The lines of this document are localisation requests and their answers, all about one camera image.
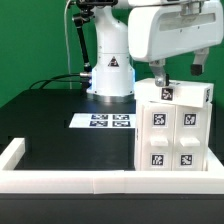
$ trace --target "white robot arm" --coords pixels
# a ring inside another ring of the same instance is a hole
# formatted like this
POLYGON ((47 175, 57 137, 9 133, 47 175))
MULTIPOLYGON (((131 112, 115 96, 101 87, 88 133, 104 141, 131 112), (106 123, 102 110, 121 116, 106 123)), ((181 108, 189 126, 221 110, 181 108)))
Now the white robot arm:
POLYGON ((130 65, 128 28, 112 16, 111 6, 128 8, 128 1, 77 0, 80 14, 73 17, 82 47, 84 69, 92 70, 87 96, 106 102, 125 102, 133 98, 135 75, 130 65), (97 32, 97 64, 91 69, 81 26, 93 19, 97 32))
POLYGON ((194 51, 191 73, 203 73, 208 48, 223 39, 220 1, 129 0, 129 3, 135 7, 128 23, 130 54, 136 61, 149 62, 157 86, 169 84, 163 66, 165 58, 171 56, 194 51))
MULTIPOLYGON (((124 102, 132 98, 135 78, 129 53, 134 60, 149 63, 155 84, 161 87, 169 85, 163 67, 166 58, 194 51, 191 73, 200 75, 209 47, 223 39, 219 0, 76 0, 76 4, 81 10, 81 24, 91 17, 96 25, 97 64, 87 93, 102 101, 124 102), (112 16, 111 6, 134 8, 128 27, 112 16)), ((84 58, 88 59, 85 50, 84 58)))

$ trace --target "white block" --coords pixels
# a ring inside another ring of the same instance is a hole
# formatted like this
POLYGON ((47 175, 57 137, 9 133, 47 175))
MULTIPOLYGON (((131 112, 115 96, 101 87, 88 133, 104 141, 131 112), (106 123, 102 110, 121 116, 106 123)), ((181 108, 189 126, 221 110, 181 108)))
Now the white block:
POLYGON ((134 166, 136 170, 141 170, 143 112, 144 102, 142 102, 141 100, 136 101, 136 128, 134 151, 134 166))
POLYGON ((124 193, 124 171, 97 172, 93 178, 94 194, 124 193))
POLYGON ((203 108, 176 106, 173 170, 204 169, 211 108, 211 104, 203 108))
POLYGON ((204 107, 212 101, 213 84, 171 80, 168 87, 157 87, 154 79, 135 83, 135 99, 191 107, 204 107))
POLYGON ((200 141, 197 138, 181 138, 180 143, 183 147, 196 147, 200 146, 200 141))
POLYGON ((145 102, 142 105, 142 126, 138 127, 136 170, 171 170, 175 106, 145 102))
POLYGON ((0 156, 0 170, 13 170, 24 153, 24 138, 14 138, 0 156))

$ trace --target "warning label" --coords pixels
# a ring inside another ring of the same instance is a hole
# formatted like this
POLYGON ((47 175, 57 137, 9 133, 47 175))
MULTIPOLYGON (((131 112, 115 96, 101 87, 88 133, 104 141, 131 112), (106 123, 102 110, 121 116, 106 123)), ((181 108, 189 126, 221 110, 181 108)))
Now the warning label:
POLYGON ((117 59, 113 57, 108 65, 109 67, 119 67, 119 64, 117 62, 117 59))

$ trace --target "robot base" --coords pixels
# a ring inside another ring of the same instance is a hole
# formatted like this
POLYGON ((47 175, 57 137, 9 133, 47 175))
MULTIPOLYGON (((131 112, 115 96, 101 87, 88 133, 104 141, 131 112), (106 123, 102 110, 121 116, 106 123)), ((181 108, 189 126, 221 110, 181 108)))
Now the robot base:
POLYGON ((100 102, 106 103, 125 103, 134 100, 134 94, 126 95, 126 96, 103 96, 97 95, 94 93, 87 93, 87 98, 92 100, 97 100, 100 102))

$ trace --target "black table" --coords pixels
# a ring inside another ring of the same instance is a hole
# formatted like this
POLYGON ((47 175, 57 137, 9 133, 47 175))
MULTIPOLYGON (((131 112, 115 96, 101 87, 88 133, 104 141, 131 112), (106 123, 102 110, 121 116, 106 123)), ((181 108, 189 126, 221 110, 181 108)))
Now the black table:
MULTIPOLYGON (((134 129, 68 126, 74 113, 134 112, 134 101, 100 103, 78 90, 24 91, 0 109, 0 148, 25 137, 26 152, 16 170, 133 170, 134 129)), ((224 195, 0 194, 4 224, 223 224, 223 210, 224 195)))

